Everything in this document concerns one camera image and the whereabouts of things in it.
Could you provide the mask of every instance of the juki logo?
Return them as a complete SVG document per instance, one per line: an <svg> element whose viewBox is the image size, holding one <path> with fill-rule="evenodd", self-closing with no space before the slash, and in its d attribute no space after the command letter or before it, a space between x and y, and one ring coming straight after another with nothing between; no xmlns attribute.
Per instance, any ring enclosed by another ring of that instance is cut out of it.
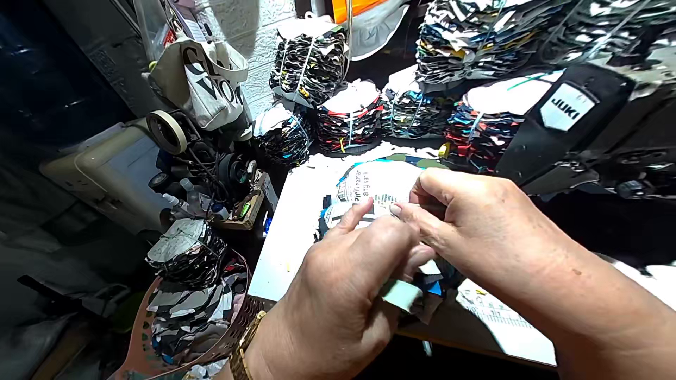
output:
<svg viewBox="0 0 676 380"><path fill-rule="evenodd" d="M563 99L554 99L552 98L552 103L561 111L563 111L566 116L569 118L575 120L577 119L578 116L580 116L580 113L573 107L569 106L566 104Z"/></svg>

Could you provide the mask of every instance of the small container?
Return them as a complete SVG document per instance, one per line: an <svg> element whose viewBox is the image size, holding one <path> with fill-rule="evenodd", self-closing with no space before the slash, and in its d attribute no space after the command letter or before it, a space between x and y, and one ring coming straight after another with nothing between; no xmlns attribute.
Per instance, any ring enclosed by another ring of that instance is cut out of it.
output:
<svg viewBox="0 0 676 380"><path fill-rule="evenodd" d="M228 209L223 207L222 204L214 204L212 206L212 214L216 217L216 220L228 220L230 218Z"/></svg>
<svg viewBox="0 0 676 380"><path fill-rule="evenodd" d="M171 211L176 219L195 218L195 215L189 210L188 202L182 201L179 198L167 193L162 194L162 197L166 199L172 206Z"/></svg>

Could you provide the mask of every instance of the printed label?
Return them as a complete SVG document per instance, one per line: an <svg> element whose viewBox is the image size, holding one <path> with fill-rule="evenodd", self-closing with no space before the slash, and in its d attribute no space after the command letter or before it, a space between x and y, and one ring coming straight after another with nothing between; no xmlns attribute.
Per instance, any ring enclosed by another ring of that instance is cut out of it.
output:
<svg viewBox="0 0 676 380"><path fill-rule="evenodd" d="M563 83L542 106L540 114L546 127L568 131L595 105L594 100L580 90Z"/></svg>

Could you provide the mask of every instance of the stack of fabric scraps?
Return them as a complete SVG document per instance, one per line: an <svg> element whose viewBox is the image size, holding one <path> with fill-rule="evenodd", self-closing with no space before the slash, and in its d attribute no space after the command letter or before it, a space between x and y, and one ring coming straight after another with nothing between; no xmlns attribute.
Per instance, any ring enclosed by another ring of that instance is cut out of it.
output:
<svg viewBox="0 0 676 380"><path fill-rule="evenodd" d="M304 112L294 112L302 107L281 100L256 118L253 135L270 161L286 167L307 161L312 144L310 123Z"/></svg>
<svg viewBox="0 0 676 380"><path fill-rule="evenodd" d="M562 74L537 73L468 91L448 119L446 139L454 149L446 159L454 164L469 162L477 172L493 172L526 112Z"/></svg>
<svg viewBox="0 0 676 380"><path fill-rule="evenodd" d="M409 200L410 190L422 172L422 168L409 161L380 159L352 166L339 181L337 193L324 198L316 239L321 240L354 204L367 197L374 199L373 208L362 217L356 228L367 227L377 218L391 215L389 206L397 201ZM445 299L447 290L457 286L460 277L456 269L443 260L439 263L430 260L418 268L411 284L402 285L399 289L392 287L389 292L381 292L381 296L386 302L429 323L434 311ZM402 299L407 302L402 304L397 301Z"/></svg>
<svg viewBox="0 0 676 380"><path fill-rule="evenodd" d="M542 55L548 62L562 63L629 53L642 34L656 40L648 41L651 49L674 46L675 20L676 4L670 0L581 0L551 29Z"/></svg>
<svg viewBox="0 0 676 380"><path fill-rule="evenodd" d="M523 66L571 0L434 0L420 25L418 79L497 78Z"/></svg>
<svg viewBox="0 0 676 380"><path fill-rule="evenodd" d="M345 29L326 18L294 19L277 29L270 88L281 97L315 108L345 77Z"/></svg>
<svg viewBox="0 0 676 380"><path fill-rule="evenodd" d="M248 273L239 255L227 252L204 220L189 219L177 220L148 252L147 261L163 276L147 305L155 313L151 344L168 364L207 352L237 315Z"/></svg>
<svg viewBox="0 0 676 380"><path fill-rule="evenodd" d="M415 71L411 66L389 76L381 93L381 126L404 139L441 137L457 99L446 95L444 86L418 82Z"/></svg>
<svg viewBox="0 0 676 380"><path fill-rule="evenodd" d="M378 144L383 105L373 82L355 80L316 110L315 131L324 152L358 153Z"/></svg>

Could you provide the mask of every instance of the white bottle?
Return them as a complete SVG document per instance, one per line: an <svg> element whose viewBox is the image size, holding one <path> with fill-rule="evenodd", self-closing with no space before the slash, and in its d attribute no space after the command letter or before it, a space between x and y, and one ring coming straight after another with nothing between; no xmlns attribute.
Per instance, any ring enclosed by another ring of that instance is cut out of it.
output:
<svg viewBox="0 0 676 380"><path fill-rule="evenodd" d="M207 216L207 209L211 202L211 198L209 198L208 195L204 195L197 191L195 185L187 178L180 180L178 183L180 183L180 185L183 186L183 189L188 192L186 196L188 200L188 210L195 216L205 218Z"/></svg>
<svg viewBox="0 0 676 380"><path fill-rule="evenodd" d="M185 219L185 218L194 218L195 215L188 210L188 202L182 201L177 197L174 197L170 194L162 194L162 197L166 199L169 204L172 206L172 214L176 219Z"/></svg>

